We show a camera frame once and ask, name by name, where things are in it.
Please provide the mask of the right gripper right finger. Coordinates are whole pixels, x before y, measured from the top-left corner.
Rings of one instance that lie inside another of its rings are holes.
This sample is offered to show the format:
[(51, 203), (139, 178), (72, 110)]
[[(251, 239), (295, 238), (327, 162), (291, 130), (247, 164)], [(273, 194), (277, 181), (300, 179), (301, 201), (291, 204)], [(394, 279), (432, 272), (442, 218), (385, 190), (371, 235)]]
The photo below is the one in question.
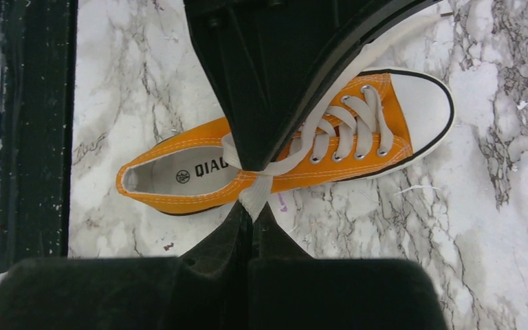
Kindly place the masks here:
[(430, 277), (397, 258), (316, 259), (276, 222), (254, 224), (247, 268), (251, 329), (446, 329)]

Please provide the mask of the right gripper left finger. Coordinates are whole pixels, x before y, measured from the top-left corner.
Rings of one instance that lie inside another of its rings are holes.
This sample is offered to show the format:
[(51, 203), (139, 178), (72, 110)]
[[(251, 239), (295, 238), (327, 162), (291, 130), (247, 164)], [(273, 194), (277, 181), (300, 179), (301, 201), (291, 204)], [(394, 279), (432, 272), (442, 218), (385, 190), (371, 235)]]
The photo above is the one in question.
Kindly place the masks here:
[(222, 329), (241, 309), (252, 220), (239, 204), (182, 256), (33, 258), (0, 284), (0, 329)]

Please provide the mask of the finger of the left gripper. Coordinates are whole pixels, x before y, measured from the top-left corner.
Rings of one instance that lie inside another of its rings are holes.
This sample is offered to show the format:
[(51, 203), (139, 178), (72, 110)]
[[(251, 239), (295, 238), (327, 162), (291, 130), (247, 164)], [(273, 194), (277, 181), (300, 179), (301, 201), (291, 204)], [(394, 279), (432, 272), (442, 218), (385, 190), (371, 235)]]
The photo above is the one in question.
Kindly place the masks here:
[(262, 171), (362, 51), (429, 1), (187, 0), (190, 39), (230, 125), (230, 154)]

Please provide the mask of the white shoelace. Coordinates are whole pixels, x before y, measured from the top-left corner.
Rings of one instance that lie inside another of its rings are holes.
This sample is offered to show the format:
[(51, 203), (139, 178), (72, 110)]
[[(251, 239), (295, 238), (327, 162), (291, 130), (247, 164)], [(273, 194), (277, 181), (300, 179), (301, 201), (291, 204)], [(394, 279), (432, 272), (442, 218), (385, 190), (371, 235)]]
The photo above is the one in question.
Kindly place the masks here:
[(418, 16), (369, 43), (338, 76), (291, 139), (288, 151), (254, 173), (238, 200), (256, 219), (275, 190), (375, 178), (431, 153), (454, 121), (437, 78), (373, 62), (393, 44), (444, 19)]

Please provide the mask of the orange canvas sneaker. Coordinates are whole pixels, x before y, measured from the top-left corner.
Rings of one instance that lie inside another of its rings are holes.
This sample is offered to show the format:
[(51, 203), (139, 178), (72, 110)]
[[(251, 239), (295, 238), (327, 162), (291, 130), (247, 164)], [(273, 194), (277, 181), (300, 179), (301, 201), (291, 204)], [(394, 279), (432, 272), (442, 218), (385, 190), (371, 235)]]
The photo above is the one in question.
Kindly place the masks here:
[(310, 113), (264, 171), (231, 156), (230, 125), (219, 118), (174, 135), (125, 164), (116, 188), (168, 215), (193, 215), (238, 201), (257, 218), (272, 193), (372, 179), (431, 153), (454, 121), (454, 102), (439, 79), (400, 68), (352, 78)]

